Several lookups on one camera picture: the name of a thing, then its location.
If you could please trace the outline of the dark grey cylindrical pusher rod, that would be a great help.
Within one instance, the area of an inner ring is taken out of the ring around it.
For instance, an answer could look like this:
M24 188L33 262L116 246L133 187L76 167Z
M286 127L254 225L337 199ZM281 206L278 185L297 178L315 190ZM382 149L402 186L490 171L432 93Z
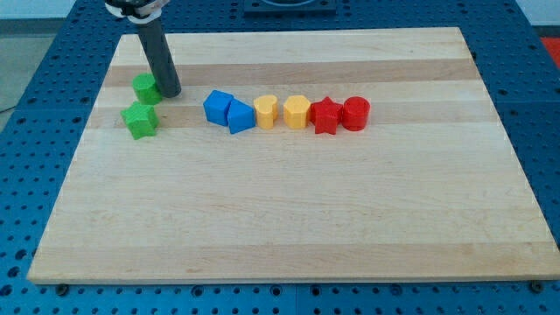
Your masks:
M161 18L158 17L147 24L139 24L136 28L160 94L165 98L178 96L181 93L181 84Z

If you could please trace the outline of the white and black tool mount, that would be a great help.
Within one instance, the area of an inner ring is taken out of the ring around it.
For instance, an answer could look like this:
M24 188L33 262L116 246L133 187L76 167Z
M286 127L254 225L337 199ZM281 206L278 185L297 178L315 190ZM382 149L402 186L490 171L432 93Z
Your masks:
M146 25L161 17L162 9L170 0L105 0L109 13L127 18L135 25Z

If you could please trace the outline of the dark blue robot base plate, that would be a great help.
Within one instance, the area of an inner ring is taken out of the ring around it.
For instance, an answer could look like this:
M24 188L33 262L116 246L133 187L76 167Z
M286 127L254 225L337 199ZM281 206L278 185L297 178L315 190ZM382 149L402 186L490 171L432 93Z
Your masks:
M243 0L245 17L282 13L335 13L337 0Z

